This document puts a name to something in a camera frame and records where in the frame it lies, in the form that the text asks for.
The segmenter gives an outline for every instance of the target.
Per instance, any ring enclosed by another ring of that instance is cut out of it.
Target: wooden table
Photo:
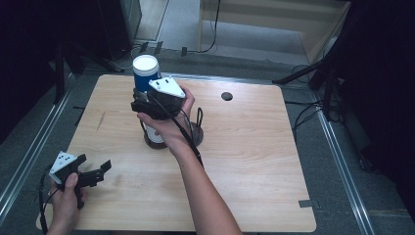
[[[279,87],[176,79],[204,111],[199,146],[213,184],[245,232],[311,232],[316,228],[300,160]],[[132,76],[103,75],[68,153],[86,154],[83,171],[111,160],[113,168],[88,200],[76,229],[194,231],[175,158],[149,148],[130,102]],[[224,101],[223,92],[233,94]],[[47,208],[48,222],[52,220]]]

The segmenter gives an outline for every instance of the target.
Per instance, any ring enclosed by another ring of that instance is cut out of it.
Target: cable
[[[48,233],[48,225],[46,223],[46,216],[45,216],[46,205],[43,206],[43,204],[44,204],[43,203],[43,188],[44,188],[44,185],[45,185],[45,177],[46,177],[46,174],[48,173],[48,171],[51,168],[52,168],[52,164],[49,164],[45,168],[42,176],[40,177],[40,183],[39,183],[39,188],[38,188],[38,191],[39,191],[39,212],[40,212],[40,218],[39,218],[39,220],[40,220],[40,225],[42,227],[43,234]]]
[[[196,158],[198,159],[199,163],[203,167],[204,164],[202,162],[201,153],[199,152],[198,148],[196,148],[195,142],[192,141],[187,131],[183,128],[183,126],[181,126],[181,124],[176,120],[176,118],[174,118],[174,116],[172,116],[171,113],[156,98],[153,98],[153,99],[160,106],[160,108],[170,117],[170,119],[174,122],[174,124],[176,124],[176,126],[180,129],[180,132],[182,133],[184,138],[189,143],[190,148],[192,149],[193,153],[195,153]]]
[[[297,116],[296,121],[294,122],[294,126],[292,128],[293,130],[293,135],[294,135],[294,141],[297,143],[297,129],[299,128],[300,125],[304,124],[306,121],[310,120],[315,114],[317,114],[317,112],[321,111],[321,108],[318,108],[315,112],[313,112],[311,115],[305,117],[300,123],[300,117],[311,107],[315,106],[315,104],[310,104],[308,105],[304,110],[302,110],[300,112],[300,114]]]
[[[291,69],[291,74],[294,74],[294,70],[295,70],[296,68],[298,68],[298,67],[308,67],[308,65],[297,65],[297,66],[294,66],[294,67]],[[301,82],[301,83],[308,83],[308,82],[310,81],[310,76],[309,76],[309,73],[307,74],[308,81],[302,81],[302,80],[300,80],[300,78],[301,78],[301,77],[297,78],[297,81],[299,81],[299,82]]]
[[[202,120],[204,119],[204,111],[201,108],[198,108],[198,115],[196,117],[196,127],[198,127],[198,134],[201,133],[201,126],[202,126]]]
[[[192,126],[192,122],[190,122],[189,117],[186,115],[186,112],[184,112],[184,110],[181,110],[181,112],[183,113],[182,115],[184,116],[184,118],[186,119],[186,123],[189,126],[190,129],[190,136],[192,137],[192,142],[195,143],[195,138],[194,138],[194,134],[193,134],[193,126]]]
[[[214,20],[214,33],[213,33],[213,41],[210,44],[210,47],[205,51],[189,51],[189,52],[196,52],[196,53],[205,53],[208,52],[213,45],[216,43],[216,35],[217,35],[217,19],[219,18],[219,10],[220,10],[220,0],[217,1],[217,9],[216,9],[216,18]]]
[[[316,101],[316,102],[311,102],[311,103],[303,103],[303,102],[297,102],[297,101],[284,101],[285,104],[287,105],[314,105],[314,106],[323,106],[323,103],[321,100]]]
[[[141,48],[141,46],[142,46],[142,44],[138,44],[137,47],[134,47],[134,48],[131,49],[130,57],[131,57],[132,60],[134,60],[134,55],[132,54],[132,52],[134,50],[137,50],[138,48]],[[129,70],[133,67],[132,62],[131,62],[131,66],[129,66],[129,67],[122,67],[122,66],[118,65],[117,63],[115,63],[114,61],[110,61],[110,63],[113,64],[115,67],[119,68],[120,70]]]
[[[49,195],[48,199],[46,200],[46,202],[44,203],[43,206],[43,211],[46,211],[46,206],[48,205],[49,201],[52,199],[52,197],[56,194],[56,192],[58,192],[59,189],[56,189],[51,195]]]

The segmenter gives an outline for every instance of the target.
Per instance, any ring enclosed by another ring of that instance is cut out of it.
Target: black stand
[[[331,120],[329,116],[330,101],[333,94],[333,88],[338,77],[338,65],[342,58],[346,55],[347,46],[350,44],[350,33],[359,22],[367,10],[369,3],[364,7],[354,9],[354,4],[351,3],[350,9],[347,13],[345,24],[339,38],[333,44],[331,50],[320,61],[299,70],[280,80],[272,80],[274,84],[286,84],[295,79],[302,77],[312,71],[315,71],[313,77],[308,83],[308,87],[312,90],[317,90],[326,81],[324,99],[323,99],[323,114],[328,121]]]

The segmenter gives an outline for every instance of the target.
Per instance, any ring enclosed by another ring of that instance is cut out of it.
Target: finger
[[[73,195],[73,190],[78,181],[78,174],[72,173],[68,176],[67,181],[65,182],[65,191],[64,196],[69,197]]]
[[[148,116],[147,114],[138,113],[137,117],[140,118],[146,125],[149,125],[152,128],[154,128],[153,127],[153,119],[150,116]]]
[[[55,192],[56,190],[58,189],[58,186],[56,185],[56,182],[55,182],[55,180],[53,180],[52,178],[51,178],[51,187],[50,187],[50,192],[51,193],[53,193],[53,192]]]
[[[81,188],[80,189],[80,195],[81,195],[80,201],[85,202],[86,198],[88,197],[88,191],[86,191],[85,188]]]
[[[193,96],[192,92],[184,86],[180,86],[184,93],[186,94],[186,99],[184,100],[182,110],[186,113],[187,116],[190,116],[190,112],[192,111],[193,104],[195,103],[195,97]]]

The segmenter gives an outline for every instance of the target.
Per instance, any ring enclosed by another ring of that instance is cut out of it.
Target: round hole
[[[233,95],[229,92],[223,92],[221,97],[224,101],[230,101],[233,99]]]

